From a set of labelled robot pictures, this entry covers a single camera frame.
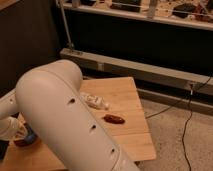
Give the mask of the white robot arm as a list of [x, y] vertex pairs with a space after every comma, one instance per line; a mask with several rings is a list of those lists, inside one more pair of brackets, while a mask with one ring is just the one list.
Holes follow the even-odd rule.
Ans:
[[139, 171], [79, 95], [81, 83], [70, 60], [31, 69], [0, 98], [0, 119], [21, 113], [69, 171]]

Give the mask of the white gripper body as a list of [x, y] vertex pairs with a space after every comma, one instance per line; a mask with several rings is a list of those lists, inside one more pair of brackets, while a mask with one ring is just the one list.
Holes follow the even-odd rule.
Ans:
[[24, 138], [25, 126], [14, 117], [0, 120], [0, 140], [9, 141], [13, 138]]

